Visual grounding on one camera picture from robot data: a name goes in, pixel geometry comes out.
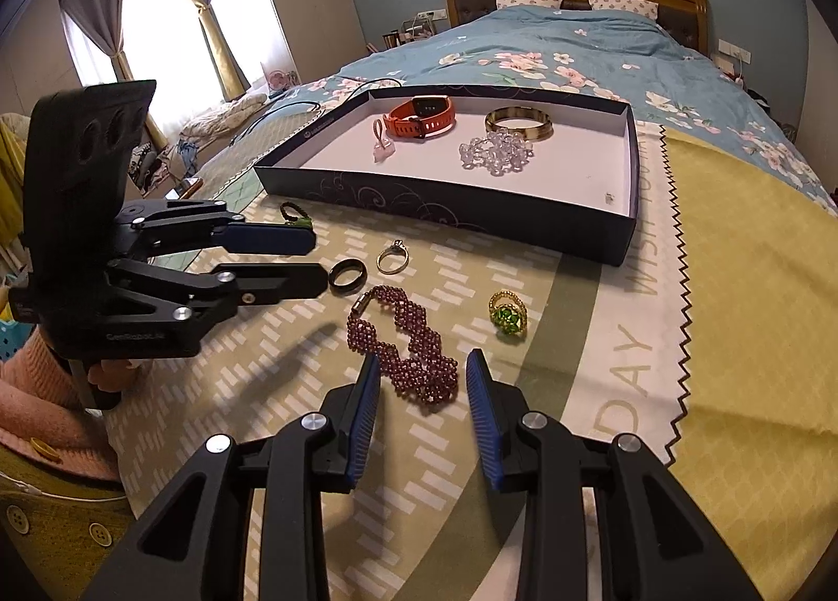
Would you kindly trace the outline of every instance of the power outlet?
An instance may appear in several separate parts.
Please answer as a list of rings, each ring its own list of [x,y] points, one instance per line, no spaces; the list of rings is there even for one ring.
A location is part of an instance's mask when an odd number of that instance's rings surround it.
[[[422,10],[420,13],[416,13],[418,18],[428,18],[428,19],[445,19],[448,16],[448,13],[445,11],[445,8],[442,10]]]
[[[742,60],[745,64],[751,64],[750,52],[739,46],[734,46],[733,43],[728,43],[725,39],[719,39],[719,52],[730,55],[737,60]]]
[[[731,55],[737,60],[742,60],[745,64],[751,64],[751,54],[744,48],[731,46]]]

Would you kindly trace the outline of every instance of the watch face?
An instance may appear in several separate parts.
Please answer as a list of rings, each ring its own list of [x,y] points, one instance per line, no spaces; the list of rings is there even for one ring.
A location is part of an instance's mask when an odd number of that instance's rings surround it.
[[[420,119],[442,114],[447,106],[447,96],[416,96],[413,98],[413,110]]]

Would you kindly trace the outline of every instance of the pink sweater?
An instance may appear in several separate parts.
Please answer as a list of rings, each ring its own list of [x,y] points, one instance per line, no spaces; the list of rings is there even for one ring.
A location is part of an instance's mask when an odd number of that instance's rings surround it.
[[[43,443],[49,448],[39,452],[36,446],[43,449]],[[102,420],[81,408],[72,377],[39,329],[10,361],[0,364],[0,444],[56,470],[119,480],[116,453]]]

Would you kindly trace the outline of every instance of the charging cable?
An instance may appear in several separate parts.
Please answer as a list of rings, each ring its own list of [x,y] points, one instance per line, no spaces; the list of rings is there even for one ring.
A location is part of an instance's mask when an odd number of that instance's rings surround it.
[[[84,499],[82,497],[67,497],[66,495],[53,495],[51,492],[44,492],[40,488],[36,488],[34,485],[28,484],[22,480],[17,480],[16,478],[7,476],[3,473],[3,471],[0,471],[0,478],[7,480],[12,485],[14,485],[15,488],[17,488],[20,492],[23,492],[26,495],[49,497],[51,499],[62,499],[63,501],[67,502],[84,502],[86,504],[98,504],[102,502],[118,502],[121,499],[128,499],[126,495],[123,495],[121,497],[107,497],[104,499]]]

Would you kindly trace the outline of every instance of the blue floral duvet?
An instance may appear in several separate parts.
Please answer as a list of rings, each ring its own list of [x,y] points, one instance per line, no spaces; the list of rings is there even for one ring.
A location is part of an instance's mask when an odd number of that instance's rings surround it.
[[[835,212],[810,166],[763,110],[710,60],[679,46],[641,15],[504,8],[348,64],[286,93],[275,106],[311,101],[330,109],[388,79],[405,85],[522,85],[628,102],[638,121],[697,134]]]

